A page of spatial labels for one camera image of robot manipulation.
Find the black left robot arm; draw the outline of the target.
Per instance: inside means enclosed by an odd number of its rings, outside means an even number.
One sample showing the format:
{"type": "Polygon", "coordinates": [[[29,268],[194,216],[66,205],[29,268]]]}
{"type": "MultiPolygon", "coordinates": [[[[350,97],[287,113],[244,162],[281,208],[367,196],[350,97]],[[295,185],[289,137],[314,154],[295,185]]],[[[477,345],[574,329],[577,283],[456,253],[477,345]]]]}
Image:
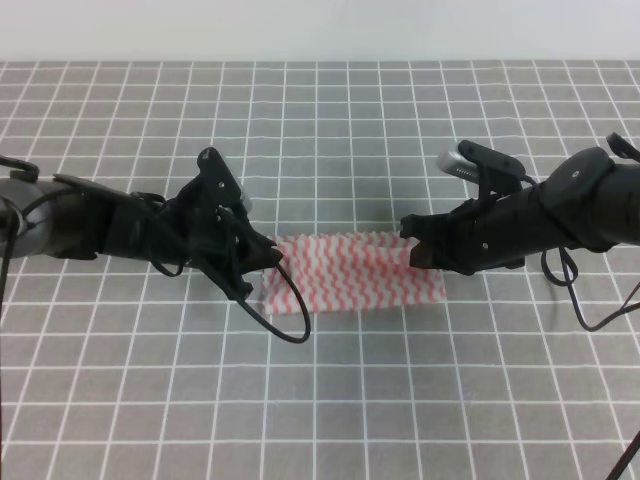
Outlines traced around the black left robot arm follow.
{"type": "Polygon", "coordinates": [[[1,241],[17,237],[12,257],[47,255],[94,260],[100,255],[146,261],[177,276],[186,267],[208,276],[232,300],[246,299],[250,272],[275,268],[275,243],[250,224],[245,195],[213,147],[199,173],[175,197],[126,193],[68,174],[40,178],[27,161],[2,157],[1,241]]]}

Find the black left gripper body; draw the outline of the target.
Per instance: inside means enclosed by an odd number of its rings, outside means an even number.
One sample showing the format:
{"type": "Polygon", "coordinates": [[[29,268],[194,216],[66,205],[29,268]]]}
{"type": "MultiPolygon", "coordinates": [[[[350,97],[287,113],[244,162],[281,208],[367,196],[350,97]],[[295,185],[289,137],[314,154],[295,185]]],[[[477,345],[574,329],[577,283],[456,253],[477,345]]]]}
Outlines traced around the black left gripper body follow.
{"type": "Polygon", "coordinates": [[[246,299],[253,288],[244,281],[242,259],[251,247],[274,247],[249,221],[216,207],[204,192],[165,199],[134,192],[114,203],[99,252],[149,262],[176,277],[185,268],[201,271],[227,296],[246,299]]]}

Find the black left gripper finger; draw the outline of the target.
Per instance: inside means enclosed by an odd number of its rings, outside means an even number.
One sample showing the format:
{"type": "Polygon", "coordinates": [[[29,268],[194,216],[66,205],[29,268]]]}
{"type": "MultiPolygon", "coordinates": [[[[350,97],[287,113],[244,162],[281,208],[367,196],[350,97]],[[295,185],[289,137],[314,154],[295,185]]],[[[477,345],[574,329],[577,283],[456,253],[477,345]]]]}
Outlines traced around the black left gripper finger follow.
{"type": "Polygon", "coordinates": [[[251,247],[242,259],[242,273],[276,268],[283,258],[283,254],[274,247],[251,247]]]}

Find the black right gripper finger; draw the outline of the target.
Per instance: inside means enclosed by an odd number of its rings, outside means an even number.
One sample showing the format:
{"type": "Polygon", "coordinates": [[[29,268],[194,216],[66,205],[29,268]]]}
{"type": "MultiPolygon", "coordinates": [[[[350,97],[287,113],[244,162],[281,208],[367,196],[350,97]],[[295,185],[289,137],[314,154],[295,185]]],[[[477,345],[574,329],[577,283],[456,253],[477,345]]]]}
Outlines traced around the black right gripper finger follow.
{"type": "Polygon", "coordinates": [[[418,269],[438,269],[439,246],[433,241],[419,240],[411,249],[409,264],[418,269]]]}

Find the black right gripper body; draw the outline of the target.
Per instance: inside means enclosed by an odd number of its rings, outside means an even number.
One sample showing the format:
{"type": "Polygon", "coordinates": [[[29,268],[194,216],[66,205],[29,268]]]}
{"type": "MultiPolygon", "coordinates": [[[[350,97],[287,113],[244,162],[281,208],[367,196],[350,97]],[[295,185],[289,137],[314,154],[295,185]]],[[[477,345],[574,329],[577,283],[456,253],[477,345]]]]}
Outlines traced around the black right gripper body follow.
{"type": "Polygon", "coordinates": [[[436,242],[438,269],[463,275],[519,268],[529,255],[570,244],[570,236],[532,194],[488,203],[468,200],[445,214],[407,215],[400,236],[436,242]]]}

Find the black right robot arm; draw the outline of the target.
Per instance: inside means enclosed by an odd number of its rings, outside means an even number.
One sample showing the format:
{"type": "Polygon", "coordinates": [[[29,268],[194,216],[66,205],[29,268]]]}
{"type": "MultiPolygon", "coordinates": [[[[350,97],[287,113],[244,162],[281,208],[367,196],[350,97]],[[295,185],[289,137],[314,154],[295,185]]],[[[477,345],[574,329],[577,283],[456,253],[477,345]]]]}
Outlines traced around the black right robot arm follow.
{"type": "Polygon", "coordinates": [[[520,268],[526,257],[556,248],[602,253],[638,244],[639,152],[616,133],[607,142],[608,150],[582,150],[524,187],[519,160],[461,141],[439,167],[477,184],[478,196],[449,213],[402,218],[401,237],[417,242],[411,266],[472,275],[520,268]]]}

